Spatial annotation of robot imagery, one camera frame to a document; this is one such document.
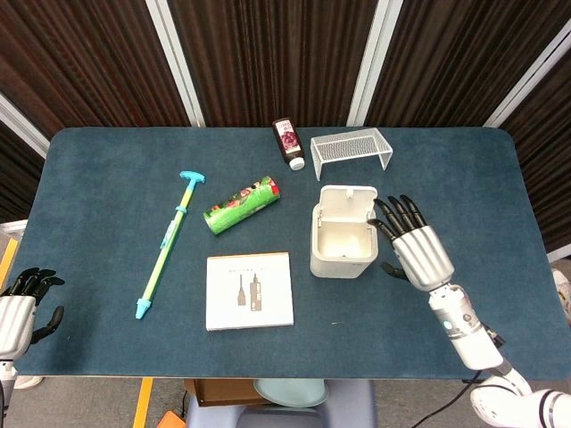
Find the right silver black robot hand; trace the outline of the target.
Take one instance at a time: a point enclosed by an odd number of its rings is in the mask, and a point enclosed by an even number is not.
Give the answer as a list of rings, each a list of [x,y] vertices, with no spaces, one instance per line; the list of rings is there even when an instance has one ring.
[[[374,200],[384,219],[370,218],[373,226],[392,246],[401,267],[383,264],[385,272],[405,279],[424,292],[432,292],[448,284],[455,272],[435,230],[429,226],[417,204],[407,195],[387,202]]]

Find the brown cardboard box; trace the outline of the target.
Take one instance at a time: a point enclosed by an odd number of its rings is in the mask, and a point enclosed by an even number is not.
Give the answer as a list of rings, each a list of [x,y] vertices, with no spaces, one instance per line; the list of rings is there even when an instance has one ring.
[[[253,379],[185,379],[184,385],[200,407],[269,404],[255,390]]]

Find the dark grape juice bottle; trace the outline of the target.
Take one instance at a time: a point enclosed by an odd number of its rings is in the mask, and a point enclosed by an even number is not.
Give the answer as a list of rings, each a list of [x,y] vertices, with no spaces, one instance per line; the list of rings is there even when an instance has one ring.
[[[272,128],[284,162],[293,171],[303,169],[305,155],[302,141],[292,120],[290,118],[274,120]]]

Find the green patterned roll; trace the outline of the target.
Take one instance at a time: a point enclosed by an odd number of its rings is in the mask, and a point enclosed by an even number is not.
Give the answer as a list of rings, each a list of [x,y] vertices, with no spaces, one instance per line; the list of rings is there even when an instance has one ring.
[[[265,176],[203,213],[209,229],[219,235],[280,199],[277,182]]]

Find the white lidded bin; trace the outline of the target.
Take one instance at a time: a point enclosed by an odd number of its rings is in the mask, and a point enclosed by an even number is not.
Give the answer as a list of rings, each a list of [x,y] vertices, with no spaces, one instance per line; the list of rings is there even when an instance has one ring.
[[[377,189],[325,185],[311,213],[310,271],[316,277],[354,279],[378,255],[374,219]]]

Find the light blue plastic basin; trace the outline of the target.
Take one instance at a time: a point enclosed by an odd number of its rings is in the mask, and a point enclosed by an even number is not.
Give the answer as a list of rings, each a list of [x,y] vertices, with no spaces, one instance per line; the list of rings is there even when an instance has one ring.
[[[264,399],[283,407],[315,407],[329,396],[324,379],[262,378],[254,380],[253,387]]]

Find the flat white product box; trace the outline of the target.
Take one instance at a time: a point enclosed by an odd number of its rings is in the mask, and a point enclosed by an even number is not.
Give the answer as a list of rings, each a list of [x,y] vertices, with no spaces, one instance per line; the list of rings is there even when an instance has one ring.
[[[294,305],[287,252],[207,259],[207,331],[293,324]]]

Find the teal green toy water pump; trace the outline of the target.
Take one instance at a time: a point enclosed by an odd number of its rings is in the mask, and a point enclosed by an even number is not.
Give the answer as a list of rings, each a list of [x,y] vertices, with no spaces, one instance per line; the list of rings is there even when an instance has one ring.
[[[137,300],[135,314],[135,318],[137,320],[141,320],[152,305],[156,285],[159,282],[162,270],[164,269],[167,258],[170,255],[171,249],[178,235],[178,230],[187,214],[188,206],[194,193],[194,188],[197,184],[203,184],[206,181],[203,174],[194,171],[181,171],[179,176],[187,181],[187,186],[179,205],[175,208],[174,218],[170,221],[165,235],[162,238],[158,258],[153,266],[152,273],[148,279],[142,297]]]

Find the lavender plastic stool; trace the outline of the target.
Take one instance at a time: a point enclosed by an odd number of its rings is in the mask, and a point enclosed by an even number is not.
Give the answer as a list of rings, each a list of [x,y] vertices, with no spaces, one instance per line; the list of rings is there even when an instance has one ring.
[[[278,405],[201,407],[190,399],[186,428],[377,428],[370,380],[328,380],[328,397],[316,407]]]

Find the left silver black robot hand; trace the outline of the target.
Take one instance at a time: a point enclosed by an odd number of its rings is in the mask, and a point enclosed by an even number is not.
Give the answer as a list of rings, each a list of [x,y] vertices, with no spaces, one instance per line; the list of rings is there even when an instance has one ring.
[[[55,308],[48,323],[34,329],[39,304],[54,286],[65,281],[52,269],[23,270],[12,285],[0,293],[0,361],[15,361],[29,346],[53,334],[63,320],[64,306]]]

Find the orange object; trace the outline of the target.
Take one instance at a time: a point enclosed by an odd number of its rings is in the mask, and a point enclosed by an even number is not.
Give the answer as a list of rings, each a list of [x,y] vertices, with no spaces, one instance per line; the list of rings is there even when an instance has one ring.
[[[186,421],[173,411],[167,411],[156,428],[186,428]]]

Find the blue felt table mat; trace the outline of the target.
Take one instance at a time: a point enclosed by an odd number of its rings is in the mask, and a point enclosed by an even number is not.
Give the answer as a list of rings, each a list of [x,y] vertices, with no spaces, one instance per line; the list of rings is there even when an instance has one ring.
[[[465,374],[424,293],[380,266],[358,279],[310,272],[310,214],[321,182],[408,195],[439,234],[477,315],[506,340],[532,379],[562,374],[568,340],[541,234],[511,137],[492,128],[387,128],[386,170],[375,160],[290,170],[268,128],[68,128],[58,133],[29,216],[16,270],[51,268],[37,313],[63,321],[32,346],[26,375],[452,378]],[[135,318],[187,181],[197,184],[156,285]],[[261,180],[280,199],[219,235],[203,213]],[[211,333],[211,255],[286,251],[294,324]]]

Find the white partition post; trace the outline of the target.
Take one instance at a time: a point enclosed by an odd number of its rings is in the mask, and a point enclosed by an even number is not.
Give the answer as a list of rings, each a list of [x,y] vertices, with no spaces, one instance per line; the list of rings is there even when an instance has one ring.
[[[50,142],[2,92],[0,92],[0,121],[39,156],[46,158]]]
[[[193,127],[206,126],[202,108],[180,43],[168,0],[145,0],[187,118]]]
[[[347,127],[363,126],[393,38],[403,0],[378,0],[346,120]]]
[[[571,19],[566,22],[518,82],[510,89],[485,121],[484,127],[498,128],[502,125],[570,49]]]

